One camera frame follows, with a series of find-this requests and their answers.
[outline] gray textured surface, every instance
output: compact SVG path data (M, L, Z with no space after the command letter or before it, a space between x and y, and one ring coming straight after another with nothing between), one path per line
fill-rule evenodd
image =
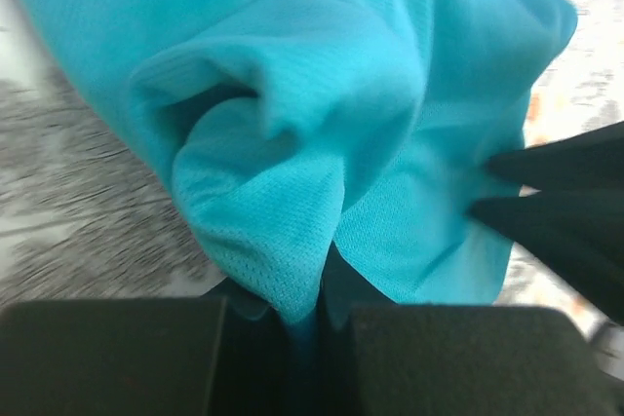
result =
M572 0L579 28L535 87L529 144L621 119L623 0ZM14 0L0 0L0 304L182 295L221 278L156 178L63 81ZM598 315L516 250L499 302Z

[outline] marble surface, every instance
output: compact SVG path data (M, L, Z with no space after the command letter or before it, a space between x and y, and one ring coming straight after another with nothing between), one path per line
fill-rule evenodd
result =
M624 0L572 0L579 27L540 78L526 141L624 115ZM38 297L200 294L222 274L156 178L62 78L16 0L0 0L0 306ZM499 304L601 315L515 248Z

